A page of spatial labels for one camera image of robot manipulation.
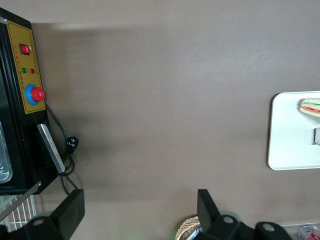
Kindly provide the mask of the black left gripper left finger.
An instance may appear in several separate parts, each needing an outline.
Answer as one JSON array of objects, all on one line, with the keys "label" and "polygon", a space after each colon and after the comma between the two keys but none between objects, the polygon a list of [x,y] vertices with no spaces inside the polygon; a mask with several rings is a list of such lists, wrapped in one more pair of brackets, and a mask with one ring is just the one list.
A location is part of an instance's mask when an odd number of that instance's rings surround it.
[{"label": "black left gripper left finger", "polygon": [[69,240],[85,216],[83,189],[73,190],[49,215],[33,218],[23,227],[8,231],[0,226],[2,240]]}]

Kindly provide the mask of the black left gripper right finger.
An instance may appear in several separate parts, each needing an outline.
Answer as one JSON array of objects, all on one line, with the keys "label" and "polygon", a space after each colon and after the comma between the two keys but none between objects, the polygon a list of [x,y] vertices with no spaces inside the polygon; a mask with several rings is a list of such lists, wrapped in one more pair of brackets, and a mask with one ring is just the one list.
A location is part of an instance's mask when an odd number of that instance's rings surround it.
[{"label": "black left gripper right finger", "polygon": [[221,214],[206,189],[197,192],[197,216],[202,232],[197,240],[291,240],[284,228],[274,222],[258,222],[251,228],[230,214]]}]

